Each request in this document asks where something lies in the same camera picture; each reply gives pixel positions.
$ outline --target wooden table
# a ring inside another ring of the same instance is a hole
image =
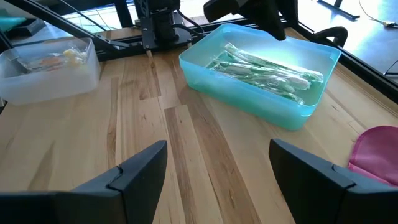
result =
[[[182,51],[102,63],[99,87],[87,94],[7,105],[0,190],[70,190],[166,139],[154,223],[293,223],[268,159],[271,138],[345,166],[364,130],[398,126],[398,106],[337,65],[305,127],[286,131],[190,89]]]

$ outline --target pink bag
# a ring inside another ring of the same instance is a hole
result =
[[[371,128],[357,139],[348,168],[398,187],[398,127]]]

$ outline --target clear plastic container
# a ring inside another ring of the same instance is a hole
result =
[[[275,62],[315,70],[323,74],[321,85],[304,90],[304,105],[227,77],[206,66],[224,51],[227,43]],[[225,103],[289,130],[304,126],[318,106],[341,52],[333,47],[288,37],[278,41],[267,32],[223,24],[180,55],[188,85]]]
[[[52,71],[24,74],[16,59],[45,57],[62,53],[70,46],[87,52],[85,63]],[[94,90],[100,80],[100,64],[90,38],[32,44],[7,50],[0,55],[0,98],[23,105]]]

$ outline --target blue plastic container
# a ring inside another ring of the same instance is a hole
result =
[[[227,77],[206,66],[224,52],[236,47],[268,60],[316,70],[324,75],[321,85],[300,93],[304,105],[250,84]],[[223,24],[180,55],[188,85],[285,129],[297,130],[318,106],[341,52],[333,47],[288,37],[278,41],[267,32],[234,24]]]

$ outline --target plastic storage bin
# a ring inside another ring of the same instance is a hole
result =
[[[68,50],[71,44],[80,50],[87,49],[85,64],[23,74],[23,66],[15,60],[62,53]],[[94,44],[90,38],[16,47],[0,55],[0,98],[13,105],[23,105],[86,93],[98,86],[100,71]]]
[[[324,75],[321,85],[300,95],[305,104],[275,95],[205,68],[232,43],[240,49],[269,60],[316,70]],[[341,52],[333,47],[288,37],[278,41],[267,32],[223,24],[180,55],[188,85],[225,103],[235,105],[268,122],[289,130],[303,127],[318,106]]]

